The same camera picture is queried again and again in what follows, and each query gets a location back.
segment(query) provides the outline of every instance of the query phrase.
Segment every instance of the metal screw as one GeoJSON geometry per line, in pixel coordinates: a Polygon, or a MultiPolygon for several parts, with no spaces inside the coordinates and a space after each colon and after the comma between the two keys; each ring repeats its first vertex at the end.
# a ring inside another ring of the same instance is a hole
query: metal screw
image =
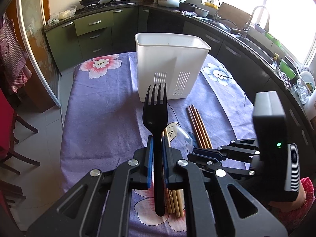
{"type": "Polygon", "coordinates": [[[100,175],[100,174],[101,174],[101,172],[100,172],[99,169],[92,169],[92,170],[90,171],[90,175],[91,175],[91,176],[98,176],[98,175],[100,175]]]}
{"type": "Polygon", "coordinates": [[[219,177],[224,177],[224,176],[226,175],[226,172],[225,172],[225,170],[217,169],[217,170],[215,171],[215,174],[216,174],[217,176],[219,176],[219,177]]]}
{"type": "Polygon", "coordinates": [[[138,161],[137,161],[137,160],[129,160],[129,161],[128,161],[128,164],[129,164],[130,166],[137,166],[137,165],[138,165],[138,161]]]}
{"type": "Polygon", "coordinates": [[[188,162],[186,160],[178,160],[178,165],[180,166],[186,166],[188,162]]]}

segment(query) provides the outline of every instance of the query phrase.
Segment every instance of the pink cloth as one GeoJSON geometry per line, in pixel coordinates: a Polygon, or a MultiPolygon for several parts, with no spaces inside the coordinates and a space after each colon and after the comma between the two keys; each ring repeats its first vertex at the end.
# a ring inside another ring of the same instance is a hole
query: pink cloth
{"type": "Polygon", "coordinates": [[[304,205],[297,210],[290,212],[278,212],[276,215],[277,219],[286,227],[288,231],[294,230],[296,227],[298,227],[315,200],[312,181],[307,177],[302,178],[301,182],[304,190],[306,191],[306,201],[304,205]]]}
{"type": "Polygon", "coordinates": [[[32,73],[26,67],[27,54],[17,41],[13,20],[3,14],[3,26],[0,29],[0,58],[4,74],[14,92],[22,87],[32,73]]]}

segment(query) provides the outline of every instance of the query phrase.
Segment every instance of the gas stove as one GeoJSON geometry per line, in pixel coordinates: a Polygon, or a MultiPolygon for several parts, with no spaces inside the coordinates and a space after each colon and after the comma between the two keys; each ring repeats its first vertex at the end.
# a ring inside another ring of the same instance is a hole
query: gas stove
{"type": "Polygon", "coordinates": [[[107,3],[95,3],[95,4],[85,6],[82,9],[76,10],[76,14],[81,14],[87,11],[93,11],[93,10],[97,10],[99,8],[103,8],[106,6],[119,5],[119,4],[127,5],[127,4],[135,4],[135,3],[131,2],[130,0],[111,0],[110,2],[107,2],[107,3]]]}

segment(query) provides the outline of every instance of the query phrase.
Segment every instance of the window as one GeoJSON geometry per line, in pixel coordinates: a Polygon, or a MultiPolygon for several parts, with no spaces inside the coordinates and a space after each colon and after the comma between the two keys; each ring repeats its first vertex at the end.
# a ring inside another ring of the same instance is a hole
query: window
{"type": "MultiPolygon", "coordinates": [[[[257,5],[270,13],[269,33],[279,39],[302,65],[308,64],[315,50],[316,4],[313,0],[219,0],[249,14],[257,5]]],[[[265,26],[267,12],[258,9],[253,23],[265,26]]]]}

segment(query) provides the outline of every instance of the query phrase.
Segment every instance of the faucet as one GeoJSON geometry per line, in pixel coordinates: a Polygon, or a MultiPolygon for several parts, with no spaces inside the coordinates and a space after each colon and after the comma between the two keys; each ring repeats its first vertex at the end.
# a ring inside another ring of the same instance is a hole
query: faucet
{"type": "Polygon", "coordinates": [[[268,9],[267,9],[264,5],[258,5],[258,6],[256,6],[256,7],[253,9],[252,14],[251,14],[251,16],[250,16],[250,18],[249,18],[249,20],[248,20],[247,25],[246,25],[246,29],[244,29],[243,32],[242,32],[242,36],[243,36],[243,37],[246,37],[248,31],[250,30],[250,28],[249,28],[249,27],[250,27],[250,23],[251,23],[251,21],[252,21],[252,18],[253,18],[253,15],[254,15],[254,13],[255,13],[255,10],[258,9],[258,8],[264,8],[264,9],[266,9],[267,12],[268,12],[268,20],[267,20],[267,23],[266,23],[264,29],[265,29],[265,31],[267,31],[267,32],[269,31],[270,13],[269,13],[268,9]]]}
{"type": "Polygon", "coordinates": [[[216,21],[216,20],[217,20],[219,5],[221,5],[221,3],[219,2],[219,0],[217,0],[217,1],[218,1],[218,7],[217,7],[217,10],[216,10],[215,15],[213,16],[213,20],[214,20],[214,21],[216,21]]]}

